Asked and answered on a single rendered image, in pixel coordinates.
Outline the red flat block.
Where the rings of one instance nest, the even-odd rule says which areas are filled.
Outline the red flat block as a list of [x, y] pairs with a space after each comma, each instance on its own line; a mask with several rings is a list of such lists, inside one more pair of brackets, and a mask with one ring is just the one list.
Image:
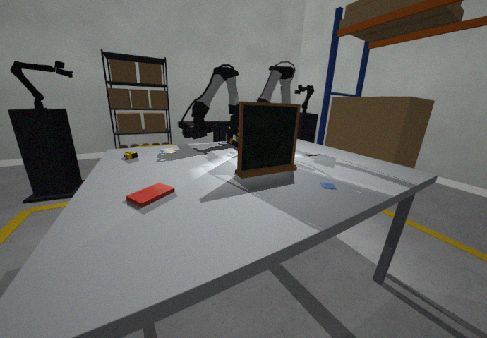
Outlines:
[[174, 188], [163, 183], [156, 183], [140, 191], [126, 196], [126, 200], [143, 208], [171, 193]]

